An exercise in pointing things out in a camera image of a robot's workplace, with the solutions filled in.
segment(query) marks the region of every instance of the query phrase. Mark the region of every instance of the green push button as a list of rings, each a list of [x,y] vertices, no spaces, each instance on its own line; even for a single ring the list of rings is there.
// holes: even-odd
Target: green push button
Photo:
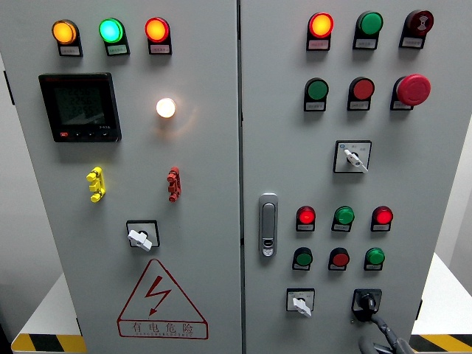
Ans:
[[[323,80],[316,80],[313,81],[308,86],[308,96],[310,96],[313,100],[321,100],[325,98],[327,95],[327,84]]]
[[[374,266],[378,266],[384,262],[385,254],[382,249],[370,249],[367,251],[366,258],[367,262],[373,264]]]
[[[361,15],[359,28],[366,35],[374,35],[379,33],[384,25],[384,20],[380,13],[366,13]]]
[[[349,225],[354,220],[354,211],[350,206],[342,206],[334,213],[334,218],[341,225]]]
[[[298,256],[296,256],[296,264],[302,267],[309,266],[313,262],[313,258],[311,257],[311,254],[308,253],[301,253]]]

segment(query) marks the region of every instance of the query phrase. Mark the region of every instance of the red indicator light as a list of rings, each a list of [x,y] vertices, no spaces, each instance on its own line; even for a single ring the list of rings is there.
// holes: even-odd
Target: red indicator light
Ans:
[[[317,38],[326,38],[334,28],[334,20],[329,13],[315,13],[308,25],[310,33]]]
[[[397,85],[398,99],[406,105],[419,105],[431,93],[431,83],[427,77],[412,74],[403,78]]]
[[[374,210],[374,220],[380,225],[387,225],[393,220],[393,212],[387,206],[380,206]]]
[[[311,206],[302,206],[296,212],[296,217],[303,224],[313,223],[316,217],[315,210]]]
[[[429,11],[413,11],[406,18],[406,26],[413,35],[426,35],[434,24],[433,14]]]
[[[354,85],[353,93],[358,100],[366,100],[374,94],[374,83],[369,79],[361,79]]]
[[[345,253],[340,253],[333,257],[333,264],[336,267],[344,267],[348,263],[349,263],[349,256]]]
[[[169,36],[169,24],[163,18],[154,17],[147,20],[145,33],[150,41],[160,43]]]

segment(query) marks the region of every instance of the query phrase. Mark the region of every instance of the yellow terminal connector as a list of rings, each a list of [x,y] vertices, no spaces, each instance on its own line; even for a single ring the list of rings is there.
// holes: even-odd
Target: yellow terminal connector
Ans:
[[[87,181],[90,182],[88,190],[93,192],[90,197],[92,203],[100,201],[106,193],[105,179],[103,178],[103,170],[101,167],[94,167],[94,169],[87,175]]]

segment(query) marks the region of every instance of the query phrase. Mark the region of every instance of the emergency stop button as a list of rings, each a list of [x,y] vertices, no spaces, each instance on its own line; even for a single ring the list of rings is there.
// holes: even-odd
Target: emergency stop button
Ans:
[[[421,74],[401,77],[394,85],[390,109],[410,111],[425,102],[431,93],[431,83]]]

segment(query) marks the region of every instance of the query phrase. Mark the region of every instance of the lightning bolt symbol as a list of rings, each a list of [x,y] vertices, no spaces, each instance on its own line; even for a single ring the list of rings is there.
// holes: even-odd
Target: lightning bolt symbol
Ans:
[[[169,295],[169,293],[172,291],[172,289],[170,289],[170,290],[164,290],[164,291],[160,291],[158,293],[154,293],[153,291],[157,288],[157,285],[159,285],[161,280],[162,280],[162,277],[159,275],[156,278],[156,280],[154,280],[153,284],[151,285],[151,287],[149,288],[149,290],[147,291],[146,296],[145,296],[145,297],[152,297],[152,296],[157,296],[157,295],[164,294],[161,301],[159,301],[159,303],[155,306],[155,308],[150,309],[149,317],[151,317],[153,314],[155,314],[157,312],[157,310],[156,310],[157,307],[164,301],[164,299],[167,297],[167,295]]]

